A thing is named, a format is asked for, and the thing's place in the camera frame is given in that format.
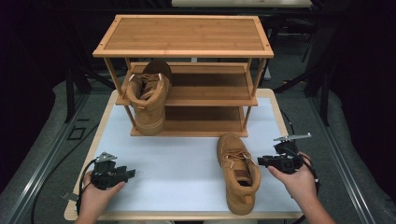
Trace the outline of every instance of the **shoe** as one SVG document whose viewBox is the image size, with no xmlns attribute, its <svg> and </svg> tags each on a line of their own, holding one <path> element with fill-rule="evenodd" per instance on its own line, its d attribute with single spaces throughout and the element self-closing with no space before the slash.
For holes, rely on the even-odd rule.
<svg viewBox="0 0 396 224">
<path fill-rule="evenodd" d="M 136 129 L 143 135 L 163 130 L 165 100 L 172 86 L 172 71 L 161 60 L 150 62 L 141 75 L 131 75 L 126 96 L 134 108 Z"/>
<path fill-rule="evenodd" d="M 249 214 L 262 180 L 259 166 L 242 140 L 233 133 L 219 138 L 217 153 L 224 174 L 228 208 L 236 215 Z"/>
</svg>

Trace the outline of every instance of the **black cable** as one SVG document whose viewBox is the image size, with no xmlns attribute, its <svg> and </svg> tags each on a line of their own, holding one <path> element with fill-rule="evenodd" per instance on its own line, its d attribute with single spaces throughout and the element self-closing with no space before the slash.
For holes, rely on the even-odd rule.
<svg viewBox="0 0 396 224">
<path fill-rule="evenodd" d="M 295 220 L 293 222 L 293 224 L 300 224 L 305 220 L 305 215 L 302 215 L 301 217 L 299 217 L 297 220 Z"/>
<path fill-rule="evenodd" d="M 289 117 L 286 115 L 285 112 L 283 112 L 282 109 L 279 109 L 279 110 L 280 110 L 280 113 L 282 113 L 283 117 L 285 117 L 285 119 L 288 121 L 288 124 L 289 124 L 289 126 L 290 126 L 290 128 L 291 128 L 291 132 L 292 132 L 293 134 L 295 134 L 295 131 L 294 131 L 294 128 L 293 128 L 293 124 L 291 123 Z"/>
<path fill-rule="evenodd" d="M 307 158 L 305 155 L 301 155 L 301 154 L 299 154 L 299 155 L 300 155 L 300 157 L 304 157 L 307 160 L 309 160 L 309 158 Z M 312 176 L 314 177 L 315 187 L 317 189 L 317 195 L 318 195 L 319 194 L 320 182 L 319 182 L 319 178 L 318 178 L 317 172 L 314 169 L 314 163 L 312 163 L 311 160 L 309 160 L 310 164 L 308 164 L 305 160 L 303 160 L 303 163 L 305 164 L 306 167 L 308 167 L 309 171 L 311 172 Z"/>
<path fill-rule="evenodd" d="M 96 162 L 96 160 L 91 160 L 87 166 L 85 166 L 84 171 L 81 173 L 81 177 L 79 178 L 79 185 L 78 185 L 78 199 L 76 201 L 76 208 L 77 208 L 77 214 L 79 215 L 79 208 L 81 206 L 81 197 L 82 197 L 82 193 L 84 192 L 85 188 L 87 188 L 90 184 L 88 184 L 87 186 L 85 186 L 85 188 L 82 188 L 83 182 L 84 182 L 84 176 L 87 173 L 88 168 L 90 168 L 90 166 L 92 164 L 94 164 Z"/>
<path fill-rule="evenodd" d="M 33 201 L 32 204 L 32 210 L 31 210 L 31 214 L 30 214 L 30 221 L 32 224 L 35 224 L 35 205 L 37 204 L 37 200 L 38 200 L 38 196 L 41 193 L 41 190 L 43 189 L 44 185 L 47 183 L 47 181 L 50 179 L 50 177 L 52 176 L 52 174 L 55 172 L 55 170 L 62 164 L 62 162 L 64 162 L 64 160 L 74 151 L 76 150 L 76 148 L 79 147 L 79 145 L 81 145 L 81 143 L 83 143 L 85 141 L 85 139 L 87 139 L 87 137 L 99 126 L 99 123 L 97 123 L 95 126 L 92 127 L 92 129 L 88 132 L 88 134 L 83 137 L 77 144 L 75 147 L 73 147 L 65 156 L 63 156 L 61 158 L 61 160 L 55 165 L 55 167 L 49 172 L 49 174 L 47 175 L 47 177 L 44 179 L 43 184 L 41 185 L 40 189 L 38 190 L 37 194 L 35 195 L 35 199 Z"/>
</svg>

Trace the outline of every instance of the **dark background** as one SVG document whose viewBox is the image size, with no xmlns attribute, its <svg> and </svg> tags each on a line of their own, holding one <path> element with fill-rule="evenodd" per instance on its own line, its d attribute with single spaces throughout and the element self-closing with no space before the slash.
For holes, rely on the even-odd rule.
<svg viewBox="0 0 396 224">
<path fill-rule="evenodd" d="M 323 37 L 316 38 L 308 67 L 324 63 L 323 56 L 330 53 L 338 59 L 331 90 L 343 103 L 354 147 L 378 185 L 396 202 L 396 6 L 391 0 L 351 1 L 347 7 L 330 2 L 327 7 L 325 3 L 324 12 L 345 10 L 348 16 L 320 18 L 323 25 L 318 33 Z M 114 16 L 180 12 L 171 8 L 170 1 L 66 4 L 19 0 L 0 4 L 3 190 L 49 117 L 55 100 L 52 88 L 76 67 L 105 69 L 92 52 Z M 222 13 L 237 14 L 234 10 Z M 329 50 L 329 43 L 336 48 Z"/>
</svg>

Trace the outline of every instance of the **shelf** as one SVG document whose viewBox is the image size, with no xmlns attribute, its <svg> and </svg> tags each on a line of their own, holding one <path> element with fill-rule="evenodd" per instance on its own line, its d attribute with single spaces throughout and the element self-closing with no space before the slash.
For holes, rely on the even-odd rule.
<svg viewBox="0 0 396 224">
<path fill-rule="evenodd" d="M 168 63 L 173 85 L 165 105 L 257 106 L 246 63 Z M 141 74 L 147 63 L 131 63 L 116 105 L 129 105 L 125 95 L 131 74 Z"/>
<path fill-rule="evenodd" d="M 117 15 L 97 58 L 273 58 L 257 16 Z"/>
<path fill-rule="evenodd" d="M 163 131 L 156 136 L 221 136 L 235 133 L 247 137 L 243 128 L 243 107 L 238 106 L 167 106 Z M 136 128 L 132 136 L 142 136 Z"/>
</svg>

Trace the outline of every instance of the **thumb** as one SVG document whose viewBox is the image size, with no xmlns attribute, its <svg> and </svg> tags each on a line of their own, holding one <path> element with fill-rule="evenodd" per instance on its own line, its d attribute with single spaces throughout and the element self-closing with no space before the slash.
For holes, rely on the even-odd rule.
<svg viewBox="0 0 396 224">
<path fill-rule="evenodd" d="M 268 171 L 273 175 L 276 179 L 282 181 L 283 173 L 278 171 L 274 166 L 268 166 Z"/>
<path fill-rule="evenodd" d="M 116 186 L 114 186 L 113 188 L 109 189 L 109 191 L 111 191 L 111 193 L 113 195 L 115 195 L 116 193 L 118 193 L 123 187 L 125 186 L 125 182 L 120 182 L 118 183 Z"/>
</svg>

